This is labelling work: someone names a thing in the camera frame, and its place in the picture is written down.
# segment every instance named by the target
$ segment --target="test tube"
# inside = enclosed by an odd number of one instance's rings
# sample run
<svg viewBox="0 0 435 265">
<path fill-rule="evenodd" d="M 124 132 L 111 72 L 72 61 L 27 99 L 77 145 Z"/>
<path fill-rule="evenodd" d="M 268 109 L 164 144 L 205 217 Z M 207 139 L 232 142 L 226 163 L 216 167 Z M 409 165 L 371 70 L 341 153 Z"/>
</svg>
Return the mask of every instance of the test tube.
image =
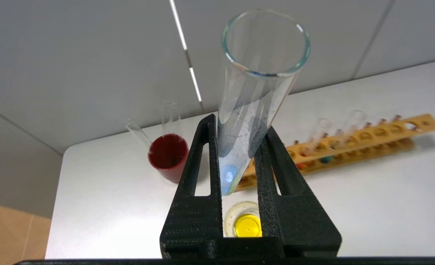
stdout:
<svg viewBox="0 0 435 265">
<path fill-rule="evenodd" d="M 317 148 L 320 140 L 325 137 L 327 131 L 332 127 L 332 122 L 325 118 L 320 118 L 317 120 L 317 124 L 314 126 L 314 129 L 311 132 L 311 136 L 309 138 L 308 145 L 304 151 L 304 154 L 309 156 L 314 150 Z"/>
<path fill-rule="evenodd" d="M 133 134 L 133 136 L 137 137 L 137 139 L 142 141 L 142 143 L 144 143 L 147 148 L 150 148 L 152 142 L 144 133 L 144 131 L 142 131 L 142 128 L 140 128 L 140 126 L 132 121 L 132 119 L 127 120 L 126 128 Z"/>
<path fill-rule="evenodd" d="M 165 101 L 162 103 L 162 134 L 181 134 L 180 105 Z"/>
<path fill-rule="evenodd" d="M 353 133 L 357 130 L 361 124 L 366 120 L 366 114 L 361 110 L 352 110 L 350 112 L 350 116 L 347 121 L 343 125 L 342 131 L 340 131 L 340 135 L 338 137 L 337 144 L 332 146 L 332 148 L 339 148 L 350 139 Z"/>
<path fill-rule="evenodd" d="M 170 134 L 181 135 L 181 122 L 182 116 L 180 113 L 180 105 L 177 103 L 170 104 L 170 124 L 168 130 Z"/>
<path fill-rule="evenodd" d="M 161 104 L 162 110 L 162 135 L 169 134 L 170 125 L 170 101 L 163 101 Z"/>
</svg>

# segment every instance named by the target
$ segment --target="glass test tube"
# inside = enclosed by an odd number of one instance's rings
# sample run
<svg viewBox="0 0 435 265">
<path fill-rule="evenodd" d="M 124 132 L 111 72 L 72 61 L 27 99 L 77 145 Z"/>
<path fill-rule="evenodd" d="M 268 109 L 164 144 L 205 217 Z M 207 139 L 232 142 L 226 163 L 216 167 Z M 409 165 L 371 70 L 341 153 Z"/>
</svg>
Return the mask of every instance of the glass test tube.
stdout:
<svg viewBox="0 0 435 265">
<path fill-rule="evenodd" d="M 300 24 L 273 10 L 251 10 L 224 28 L 217 149 L 222 195 L 230 195 L 307 61 Z"/>
<path fill-rule="evenodd" d="M 307 147 L 304 154 L 310 156 L 317 148 L 320 140 L 325 137 L 327 131 L 332 127 L 330 120 L 321 118 L 317 120 L 317 124 L 314 126 L 309 141 L 307 141 Z"/>
<path fill-rule="evenodd" d="M 339 133 L 337 144 L 332 148 L 340 148 L 347 143 L 353 133 L 360 127 L 366 120 L 366 114 L 361 110 L 352 110 L 350 116 L 342 127 Z"/>
<path fill-rule="evenodd" d="M 133 136 L 137 137 L 137 139 L 144 143 L 145 146 L 147 146 L 147 149 L 150 148 L 152 142 L 144 131 L 142 131 L 142 128 L 132 121 L 132 119 L 127 120 L 126 128 L 133 134 Z"/>
</svg>

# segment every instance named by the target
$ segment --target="white tabletop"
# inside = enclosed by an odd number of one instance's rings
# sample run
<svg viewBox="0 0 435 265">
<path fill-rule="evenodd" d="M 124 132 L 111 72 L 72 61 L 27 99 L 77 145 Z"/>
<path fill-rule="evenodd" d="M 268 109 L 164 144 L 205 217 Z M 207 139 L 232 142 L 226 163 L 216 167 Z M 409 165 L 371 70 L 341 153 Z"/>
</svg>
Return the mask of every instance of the white tabletop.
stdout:
<svg viewBox="0 0 435 265">
<path fill-rule="evenodd" d="M 320 117 L 330 119 L 335 131 L 353 109 L 371 122 L 395 114 L 435 117 L 435 63 L 290 95 L 273 126 L 290 145 L 307 140 Z M 189 145 L 205 116 L 182 120 Z M 144 131 L 155 139 L 161 127 Z M 435 255 L 435 132 L 415 142 L 411 152 L 306 177 L 342 234 L 339 256 Z M 197 195 L 209 194 L 205 159 L 200 180 Z M 129 133 L 70 147 L 46 258 L 160 258 L 158 238 L 175 188 Z M 234 203 L 256 201 L 256 190 L 222 199 L 225 214 Z"/>
</svg>

